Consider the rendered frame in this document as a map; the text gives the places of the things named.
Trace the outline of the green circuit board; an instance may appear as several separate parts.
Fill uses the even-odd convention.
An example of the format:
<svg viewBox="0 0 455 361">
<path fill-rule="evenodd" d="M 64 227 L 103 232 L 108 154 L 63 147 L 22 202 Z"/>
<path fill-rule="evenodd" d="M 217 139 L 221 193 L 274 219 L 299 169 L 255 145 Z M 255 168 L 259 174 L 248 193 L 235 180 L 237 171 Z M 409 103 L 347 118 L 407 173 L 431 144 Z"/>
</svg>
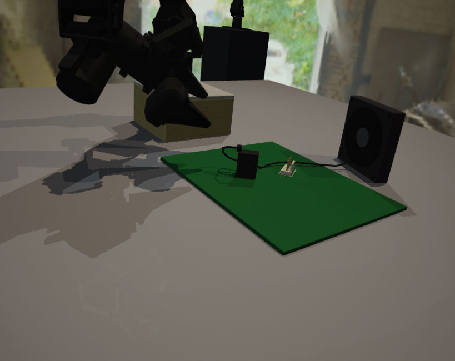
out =
<svg viewBox="0 0 455 361">
<path fill-rule="evenodd" d="M 174 171 L 282 255 L 407 210 L 407 207 L 273 141 L 259 151 L 256 178 L 236 177 L 222 149 L 162 156 Z M 291 163 L 292 161 L 292 163 Z"/>
</svg>

